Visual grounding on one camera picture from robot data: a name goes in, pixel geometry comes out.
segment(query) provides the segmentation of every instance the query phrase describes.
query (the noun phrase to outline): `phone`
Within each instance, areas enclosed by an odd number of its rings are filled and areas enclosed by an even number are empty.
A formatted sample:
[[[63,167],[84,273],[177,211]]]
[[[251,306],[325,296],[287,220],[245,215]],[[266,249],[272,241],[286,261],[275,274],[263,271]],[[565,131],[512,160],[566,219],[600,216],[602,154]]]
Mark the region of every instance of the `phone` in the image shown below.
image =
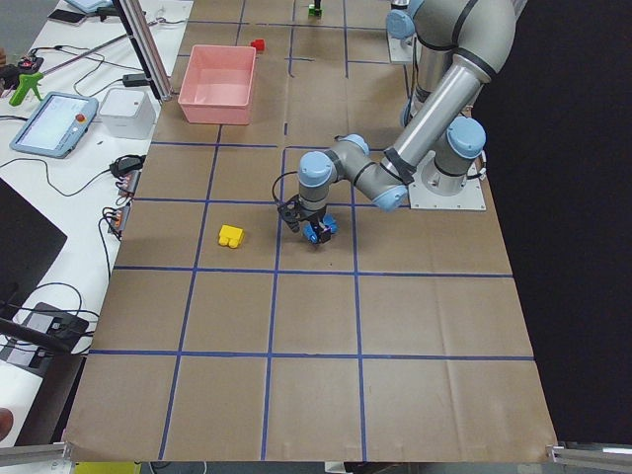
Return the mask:
[[[49,20],[56,22],[67,23],[69,25],[80,25],[85,19],[86,15],[83,13],[70,12],[68,10],[56,9],[48,15]]]

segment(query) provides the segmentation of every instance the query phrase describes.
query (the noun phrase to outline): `pink bin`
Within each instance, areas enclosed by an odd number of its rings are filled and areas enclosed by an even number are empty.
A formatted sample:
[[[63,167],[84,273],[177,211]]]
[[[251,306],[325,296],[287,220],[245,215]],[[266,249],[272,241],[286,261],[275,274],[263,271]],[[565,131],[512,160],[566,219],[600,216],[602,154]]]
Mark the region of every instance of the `pink bin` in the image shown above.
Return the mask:
[[[250,123],[257,50],[196,44],[178,104],[191,123]]]

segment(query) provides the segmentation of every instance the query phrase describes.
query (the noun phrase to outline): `yellow block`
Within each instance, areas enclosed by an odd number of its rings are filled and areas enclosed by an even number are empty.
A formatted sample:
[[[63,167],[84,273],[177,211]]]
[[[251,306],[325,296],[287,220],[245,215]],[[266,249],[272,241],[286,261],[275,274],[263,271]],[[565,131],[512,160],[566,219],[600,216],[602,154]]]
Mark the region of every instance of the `yellow block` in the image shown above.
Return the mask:
[[[75,474],[140,474],[140,464],[133,462],[78,462]]]
[[[231,249],[236,249],[241,245],[242,240],[244,240],[244,229],[226,224],[219,229],[217,243],[222,247],[228,246]]]

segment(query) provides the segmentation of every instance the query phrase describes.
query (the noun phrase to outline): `black curtain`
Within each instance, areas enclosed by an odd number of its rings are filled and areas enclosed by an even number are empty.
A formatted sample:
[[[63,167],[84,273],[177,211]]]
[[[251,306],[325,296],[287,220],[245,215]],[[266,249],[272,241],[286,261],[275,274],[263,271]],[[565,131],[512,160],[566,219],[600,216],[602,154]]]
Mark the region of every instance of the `black curtain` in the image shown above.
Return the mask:
[[[560,440],[632,444],[631,51],[632,2],[529,0],[474,109]]]

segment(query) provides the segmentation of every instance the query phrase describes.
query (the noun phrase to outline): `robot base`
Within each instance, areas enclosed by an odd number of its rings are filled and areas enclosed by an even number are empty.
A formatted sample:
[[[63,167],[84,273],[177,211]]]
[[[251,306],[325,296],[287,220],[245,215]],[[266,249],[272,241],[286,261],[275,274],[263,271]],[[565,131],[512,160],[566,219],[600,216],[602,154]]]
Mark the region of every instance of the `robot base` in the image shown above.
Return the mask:
[[[423,210],[486,210],[483,190],[478,179],[468,180],[465,188],[456,196],[439,196],[430,191],[421,179],[421,170],[432,156],[426,156],[417,167],[418,171],[413,175],[415,183],[408,187],[408,199],[411,209]],[[472,164],[469,170],[470,175],[477,173],[476,165]]]

